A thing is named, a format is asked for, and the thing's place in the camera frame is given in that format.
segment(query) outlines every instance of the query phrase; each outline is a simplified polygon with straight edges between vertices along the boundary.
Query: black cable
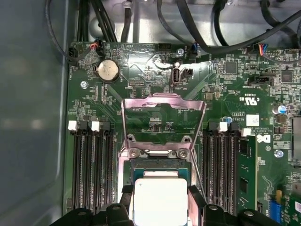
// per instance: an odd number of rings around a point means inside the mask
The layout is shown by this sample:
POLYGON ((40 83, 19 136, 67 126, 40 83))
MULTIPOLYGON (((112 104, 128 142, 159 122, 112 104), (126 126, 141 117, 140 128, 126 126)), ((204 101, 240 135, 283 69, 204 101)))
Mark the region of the black cable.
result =
POLYGON ((121 42, 127 42, 127 38, 131 26, 131 16, 132 16, 132 9, 126 8, 124 12, 124 26, 121 33, 121 42))
POLYGON ((297 28, 297 39, 298 39, 298 47, 301 48, 301 20, 299 21, 297 28))
MULTIPOLYGON (((271 12, 269 11, 269 0, 261 0, 260 1, 261 13, 265 21, 271 25, 272 27, 277 26, 280 22, 273 17, 271 12)), ((293 29, 285 26, 280 29, 283 33, 285 33, 288 37, 290 37, 291 42, 294 47, 298 46, 297 34, 293 31, 293 29)))
POLYGON ((221 15, 221 11, 225 8, 226 3, 227 0, 216 0, 213 6, 214 30, 215 30, 216 37, 222 46, 229 46, 222 35, 221 27, 220 27, 220 15, 221 15))
POLYGON ((84 0, 83 6, 83 21, 82 21, 82 40, 89 41, 89 17, 90 17, 90 4, 89 0, 84 0))
POLYGON ((79 14, 78 14, 78 23, 77 23, 77 35, 76 35, 76 41, 82 41, 83 37, 83 29, 82 29, 82 20, 83 20, 83 6, 84 6, 85 0, 79 0, 79 14))
POLYGON ((193 38, 196 40, 196 42, 200 45, 200 47, 207 53, 210 54, 223 54, 232 52, 234 50, 237 50, 239 48, 246 48, 248 46, 251 46, 254 43, 258 43, 262 40, 267 39, 271 35, 275 34, 277 31, 291 23, 292 21, 296 20, 297 18, 301 17, 301 10, 287 18, 285 21, 281 22, 274 28, 270 29, 269 31, 265 32, 264 34, 261 34, 255 38, 252 38, 250 40, 244 41, 242 43, 228 46, 228 47, 209 47, 202 36, 199 34, 196 24, 194 23, 194 20, 192 18, 192 15, 189 11, 188 5, 185 0, 176 0, 178 9, 180 11, 181 17, 190 32, 190 34, 193 36, 193 38))
POLYGON ((99 8, 97 6, 96 1, 97 0, 91 0, 92 8, 94 9, 94 12, 95 12, 98 24, 99 24, 99 26, 100 26, 100 28, 101 28, 101 30, 103 32, 103 38, 104 38, 104 40, 106 42, 111 42, 111 39, 109 38, 109 35, 108 35, 107 27, 106 27, 106 25, 103 22, 103 18, 101 16, 101 13, 99 11, 99 8))
POLYGON ((162 0, 157 0, 157 14, 158 14, 159 21, 160 21, 161 25, 164 27, 164 29, 168 33, 170 33, 172 36, 174 36, 177 40, 179 40, 180 42, 182 42, 186 45, 192 45, 191 42, 183 39, 180 35, 178 35, 171 29, 171 27, 167 24, 165 18, 163 17, 161 8, 162 8, 162 0))
POLYGON ((91 51, 91 48, 86 49, 79 57, 71 57, 67 53, 64 52, 64 50, 62 49, 62 47, 58 43, 58 41, 57 41, 57 39, 55 37, 55 33, 53 31, 52 24, 51 24, 51 19, 50 19, 50 3, 51 3, 51 0, 46 0, 46 4, 45 4, 45 18, 46 18, 46 22, 47 22, 47 27, 48 27, 49 35, 50 35, 51 40, 53 41, 56 49, 64 57, 66 57, 70 61, 79 61, 79 60, 85 58, 85 56, 91 51))
POLYGON ((112 26, 111 20, 107 14, 107 11, 105 10, 103 3, 101 0, 96 0, 96 5, 98 6, 100 12, 101 12, 101 16, 103 18, 103 22, 105 23, 106 27, 107 27, 107 31, 109 33, 109 37, 111 38, 112 42, 118 42, 116 35, 115 35, 115 31, 114 28, 112 26))

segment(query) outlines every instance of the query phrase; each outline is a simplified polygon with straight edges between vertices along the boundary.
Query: sticker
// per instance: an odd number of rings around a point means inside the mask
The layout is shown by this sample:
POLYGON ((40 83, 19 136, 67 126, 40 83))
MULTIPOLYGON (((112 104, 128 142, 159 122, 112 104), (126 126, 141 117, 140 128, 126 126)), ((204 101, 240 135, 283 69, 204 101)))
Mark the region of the sticker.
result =
POLYGON ((246 126, 259 126, 259 115, 258 114, 247 114, 246 115, 246 126))
POLYGON ((295 202, 295 209, 301 213, 301 203, 295 202))

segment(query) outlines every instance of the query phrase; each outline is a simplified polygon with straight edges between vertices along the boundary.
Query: metal bracket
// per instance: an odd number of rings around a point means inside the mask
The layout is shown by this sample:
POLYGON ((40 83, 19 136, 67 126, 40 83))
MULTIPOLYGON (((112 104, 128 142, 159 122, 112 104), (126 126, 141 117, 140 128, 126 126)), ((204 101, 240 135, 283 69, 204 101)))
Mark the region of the metal bracket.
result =
POLYGON ((196 184, 197 178, 200 180, 197 167, 196 153, 194 145, 198 139, 206 110, 206 103, 201 100, 184 100, 175 93, 155 93, 145 99, 123 99, 121 102, 121 115, 124 130, 124 143, 119 152, 118 160, 118 199, 122 195, 124 162, 131 158, 147 158, 148 156, 166 156, 167 158, 186 159, 191 162, 191 183, 196 184), (131 108, 151 108, 159 104, 169 104, 174 109, 192 109, 201 111, 199 121, 194 130, 194 136, 184 136, 180 143, 166 143, 157 145, 152 142, 137 142, 134 135, 127 133, 126 109, 131 108))
MULTIPOLYGON (((159 104, 169 104, 174 109, 192 109, 196 111, 201 111, 199 122, 194 130, 193 142, 190 145, 189 149, 192 150, 197 138, 198 132, 201 129, 202 122, 205 115, 206 103, 201 100, 184 100, 180 95, 175 93, 155 93, 152 96, 148 96, 144 99, 132 99, 127 98, 123 99, 121 102, 121 115, 122 115, 122 123, 123 123, 123 131, 124 131, 124 141, 125 147, 128 148, 140 148, 138 142, 130 142, 127 138, 127 122, 126 122, 126 109, 131 109, 134 107, 138 108, 151 108, 156 107, 159 104)), ((166 145, 151 145, 148 146, 149 150, 169 150, 166 145)))

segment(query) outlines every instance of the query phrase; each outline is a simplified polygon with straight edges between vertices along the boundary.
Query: blue capacitor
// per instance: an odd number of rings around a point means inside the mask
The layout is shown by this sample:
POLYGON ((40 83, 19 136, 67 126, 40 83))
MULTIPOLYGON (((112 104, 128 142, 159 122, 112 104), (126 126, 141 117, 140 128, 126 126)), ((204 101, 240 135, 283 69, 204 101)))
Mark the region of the blue capacitor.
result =
POLYGON ((275 106, 272 110, 274 114, 285 114, 286 107, 284 105, 275 106))
POLYGON ((231 118, 231 117, 227 117, 227 116, 224 116, 224 117, 222 118, 222 121, 224 121, 224 122, 226 122, 226 123, 228 123, 228 124, 230 124, 230 123, 233 122, 232 118, 231 118))

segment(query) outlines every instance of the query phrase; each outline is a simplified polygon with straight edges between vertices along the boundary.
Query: mounting screw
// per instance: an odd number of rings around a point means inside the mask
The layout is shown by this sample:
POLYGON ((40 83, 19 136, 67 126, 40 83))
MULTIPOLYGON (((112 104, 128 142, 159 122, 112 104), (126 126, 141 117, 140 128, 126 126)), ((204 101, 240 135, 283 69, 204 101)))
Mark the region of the mounting screw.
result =
POLYGON ((131 156, 132 158, 137 158, 137 157, 139 156, 139 154, 140 154, 140 150, 137 149, 137 148, 132 148, 132 149, 130 150, 130 156, 131 156))
POLYGON ((132 9, 132 2, 130 2, 130 1, 124 1, 124 2, 122 2, 122 6, 123 6, 123 8, 132 9))
POLYGON ((276 157, 276 158, 282 158, 283 156, 284 156, 284 153, 283 153, 283 151, 281 151, 281 150, 276 150, 275 152, 274 152, 274 156, 276 157))
POLYGON ((83 89, 86 89, 86 88, 88 88, 88 83, 86 81, 82 81, 80 83, 80 87, 82 87, 83 89))
POLYGON ((244 214, 246 214, 248 217, 254 216, 254 214, 251 211, 245 211, 244 214))
POLYGON ((179 151, 179 158, 185 159, 187 157, 187 151, 186 150, 180 150, 179 151))
POLYGON ((79 212, 78 213, 79 216, 83 216, 83 215, 86 215, 86 214, 87 214, 86 212, 79 212))
POLYGON ((182 49, 182 48, 179 48, 179 49, 177 49, 177 55, 179 56, 179 57, 182 57, 182 56, 184 56, 184 49, 182 49))
POLYGON ((209 206, 209 209, 211 209, 211 210, 217 210, 217 207, 216 206, 209 206))

